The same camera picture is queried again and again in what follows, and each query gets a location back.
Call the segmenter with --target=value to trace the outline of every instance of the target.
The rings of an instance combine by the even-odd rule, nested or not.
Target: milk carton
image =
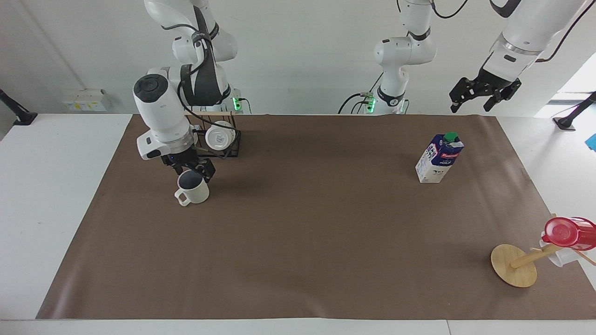
[[[441,182],[463,149],[457,133],[437,134],[416,165],[420,182]]]

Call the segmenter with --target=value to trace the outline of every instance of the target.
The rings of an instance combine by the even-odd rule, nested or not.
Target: green bottle cap
[[[455,139],[457,138],[457,133],[456,132],[448,132],[447,134],[445,134],[445,141],[448,143],[452,143],[455,142]]]

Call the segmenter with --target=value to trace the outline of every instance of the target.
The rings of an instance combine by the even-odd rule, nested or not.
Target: mug handle
[[[184,193],[184,190],[181,188],[178,191],[176,191],[176,193],[174,193],[174,197],[176,199],[178,199],[178,202],[180,203],[180,206],[186,207],[186,206],[188,206],[190,204],[190,200],[187,197],[186,200],[182,201],[182,199],[180,198],[180,196],[182,195],[182,193]]]

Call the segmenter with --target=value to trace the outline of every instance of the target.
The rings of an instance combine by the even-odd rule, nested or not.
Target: brown paper mat
[[[501,281],[491,250],[529,250],[550,213],[493,117],[247,116],[240,158],[181,207],[176,175],[128,126],[38,318],[596,318],[579,264]],[[434,134],[466,144],[441,184],[414,166]]]

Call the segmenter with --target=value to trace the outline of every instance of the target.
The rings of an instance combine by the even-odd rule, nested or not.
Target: round wooden base
[[[526,253],[516,246],[502,244],[492,251],[492,267],[507,284],[514,287],[530,287],[536,283],[538,278],[534,263],[526,264],[518,269],[514,269],[510,265],[512,261],[525,255]]]

